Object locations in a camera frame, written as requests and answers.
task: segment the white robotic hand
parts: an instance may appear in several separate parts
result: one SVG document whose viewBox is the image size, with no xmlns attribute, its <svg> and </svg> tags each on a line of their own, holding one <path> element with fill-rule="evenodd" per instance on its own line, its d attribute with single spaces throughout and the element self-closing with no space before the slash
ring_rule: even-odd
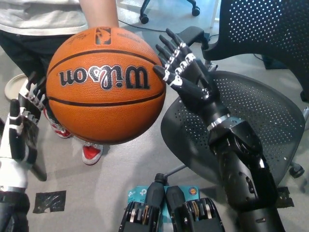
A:
<svg viewBox="0 0 309 232">
<path fill-rule="evenodd" d="M 37 124 L 47 102 L 46 78 L 34 73 L 11 100 L 0 145 L 0 191 L 25 192 L 28 170 L 37 159 Z"/>
</svg>

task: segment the orange basketball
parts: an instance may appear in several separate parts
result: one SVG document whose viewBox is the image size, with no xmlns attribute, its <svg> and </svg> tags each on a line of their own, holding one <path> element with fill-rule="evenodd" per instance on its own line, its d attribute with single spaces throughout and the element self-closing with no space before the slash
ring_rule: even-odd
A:
<svg viewBox="0 0 309 232">
<path fill-rule="evenodd" d="M 47 74 L 55 117 L 77 137 L 98 144 L 130 141 L 159 116 L 165 83 L 153 71 L 155 51 L 121 28 L 80 32 L 56 51 Z"/>
</svg>

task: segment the chair armrest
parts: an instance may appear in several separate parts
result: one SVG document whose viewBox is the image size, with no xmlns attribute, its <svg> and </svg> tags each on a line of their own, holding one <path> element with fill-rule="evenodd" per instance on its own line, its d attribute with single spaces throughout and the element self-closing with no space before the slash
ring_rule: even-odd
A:
<svg viewBox="0 0 309 232">
<path fill-rule="evenodd" d="M 203 29 L 191 26 L 178 33 L 177 35 L 190 47 L 195 42 L 207 41 L 207 39 L 204 37 L 204 34 L 205 33 Z"/>
</svg>

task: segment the black mesh chair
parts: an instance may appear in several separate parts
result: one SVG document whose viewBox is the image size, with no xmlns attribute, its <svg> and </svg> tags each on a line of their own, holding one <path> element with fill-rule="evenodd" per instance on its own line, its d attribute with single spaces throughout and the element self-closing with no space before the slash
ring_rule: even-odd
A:
<svg viewBox="0 0 309 232">
<path fill-rule="evenodd" d="M 206 65 L 240 54 L 261 54 L 284 63 L 309 97 L 309 1 L 222 0 L 218 42 L 202 45 Z M 202 29 L 190 27 L 179 36 L 191 45 Z M 292 162 L 305 130 L 304 112 L 275 89 L 236 73 L 212 71 L 221 98 L 231 113 L 246 119 L 263 144 L 278 185 L 290 166 L 294 178 L 304 172 Z M 178 98 L 167 110 L 161 133 L 169 149 L 198 175 L 220 183 L 217 160 L 207 146 L 208 132 Z"/>
<path fill-rule="evenodd" d="M 192 4 L 192 15 L 193 16 L 199 16 L 199 7 L 197 6 L 197 3 L 195 0 L 187 0 L 189 3 Z M 142 24 L 146 24 L 149 21 L 148 16 L 144 13 L 150 0 L 144 0 L 143 5 L 140 8 L 140 22 Z"/>
</svg>

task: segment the chair seat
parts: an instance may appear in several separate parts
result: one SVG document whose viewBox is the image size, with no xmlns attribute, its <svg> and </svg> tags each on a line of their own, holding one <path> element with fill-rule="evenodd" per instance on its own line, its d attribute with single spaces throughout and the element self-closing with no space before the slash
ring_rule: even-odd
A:
<svg viewBox="0 0 309 232">
<path fill-rule="evenodd" d="M 302 138 L 305 119 L 300 109 L 275 89 L 236 73 L 215 71 L 221 99 L 233 116 L 247 120 L 259 136 L 263 153 L 278 185 L 287 172 Z M 220 184 L 216 157 L 207 145 L 202 120 L 188 112 L 178 98 L 161 123 L 168 148 L 199 176 Z"/>
</svg>

